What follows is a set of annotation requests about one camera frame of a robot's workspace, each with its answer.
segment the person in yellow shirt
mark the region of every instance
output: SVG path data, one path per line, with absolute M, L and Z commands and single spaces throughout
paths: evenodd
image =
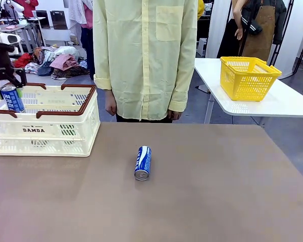
M 198 19 L 198 20 L 199 20 L 200 17 L 203 15 L 203 13 L 204 13 L 204 8 L 205 8 L 205 5 L 204 5 L 203 0 L 198 0 L 198 8 L 197 8 L 197 19 Z
M 119 122 L 171 123 L 186 108 L 198 2 L 93 0 L 94 82 Z

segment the black pants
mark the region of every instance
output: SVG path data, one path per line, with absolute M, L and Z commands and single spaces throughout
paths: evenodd
M 162 120 L 137 120 L 137 119 L 127 119 L 123 118 L 116 114 L 117 122 L 120 123 L 152 123 L 152 124 L 171 124 L 173 121 L 169 119 L 168 117 L 162 119 Z
M 87 68 L 90 70 L 90 77 L 93 80 L 95 74 L 94 53 L 93 53 L 93 29 L 82 28 L 81 34 L 82 47 L 86 51 Z
M 231 19 L 226 25 L 217 58 L 239 55 L 240 41 L 234 36 L 237 29 L 235 20 Z

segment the pink cloth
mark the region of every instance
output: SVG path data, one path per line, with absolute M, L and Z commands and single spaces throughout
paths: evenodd
M 82 28 L 92 29 L 93 28 L 93 11 L 89 9 L 85 4 L 84 5 L 84 13 L 86 24 L 81 24 Z
M 76 62 L 74 57 L 71 54 L 62 54 L 59 55 L 55 61 L 53 61 L 50 67 L 66 71 L 71 67 L 77 67 L 79 64 Z

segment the yellow plastic basket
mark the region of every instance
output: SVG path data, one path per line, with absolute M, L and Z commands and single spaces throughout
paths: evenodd
M 221 87 L 231 100 L 262 101 L 282 72 L 253 57 L 221 57 Z

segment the basket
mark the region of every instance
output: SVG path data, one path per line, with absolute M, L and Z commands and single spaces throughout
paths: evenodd
M 95 85 L 23 88 L 26 113 L 0 100 L 0 155 L 89 156 L 100 126 Z
M 253 57 L 221 57 L 221 87 L 233 101 L 262 101 L 282 72 Z

